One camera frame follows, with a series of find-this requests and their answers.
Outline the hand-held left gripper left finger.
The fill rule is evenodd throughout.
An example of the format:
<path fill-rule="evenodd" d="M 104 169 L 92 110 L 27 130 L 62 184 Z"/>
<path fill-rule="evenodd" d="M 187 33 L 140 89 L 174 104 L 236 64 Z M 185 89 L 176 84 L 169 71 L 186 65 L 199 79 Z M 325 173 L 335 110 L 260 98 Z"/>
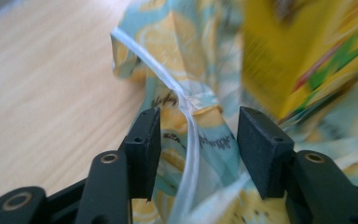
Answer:
<path fill-rule="evenodd" d="M 130 197 L 152 199 L 161 153 L 160 109 L 139 113 L 120 150 L 126 154 Z"/>

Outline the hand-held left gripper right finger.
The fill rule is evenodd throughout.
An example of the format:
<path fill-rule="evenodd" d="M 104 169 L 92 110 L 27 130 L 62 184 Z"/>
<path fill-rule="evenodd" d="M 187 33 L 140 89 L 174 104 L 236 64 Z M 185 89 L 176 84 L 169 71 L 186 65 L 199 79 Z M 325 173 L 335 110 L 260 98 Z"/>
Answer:
<path fill-rule="evenodd" d="M 241 106 L 237 143 L 260 197 L 281 198 L 283 165 L 295 154 L 294 141 L 264 113 Z"/>

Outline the fruit print plastic bag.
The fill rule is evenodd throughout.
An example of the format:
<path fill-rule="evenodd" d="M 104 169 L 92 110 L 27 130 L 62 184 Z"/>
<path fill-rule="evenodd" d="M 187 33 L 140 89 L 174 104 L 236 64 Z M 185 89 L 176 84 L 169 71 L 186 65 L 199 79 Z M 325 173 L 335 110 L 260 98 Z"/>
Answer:
<path fill-rule="evenodd" d="M 237 144 L 241 106 L 264 112 L 296 150 L 332 158 L 358 186 L 358 72 L 287 120 L 242 83 L 245 0 L 135 0 L 112 32 L 114 72 L 142 80 L 161 113 L 161 157 L 150 202 L 135 224 L 288 224 L 281 199 L 262 199 Z"/>

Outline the yellow box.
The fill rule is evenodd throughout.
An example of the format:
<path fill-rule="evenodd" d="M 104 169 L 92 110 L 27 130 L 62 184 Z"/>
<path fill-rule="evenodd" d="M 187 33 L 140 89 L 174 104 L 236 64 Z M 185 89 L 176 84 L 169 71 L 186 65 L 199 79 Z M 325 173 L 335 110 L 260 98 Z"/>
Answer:
<path fill-rule="evenodd" d="M 245 0 L 242 83 L 287 120 L 358 72 L 358 0 Z"/>

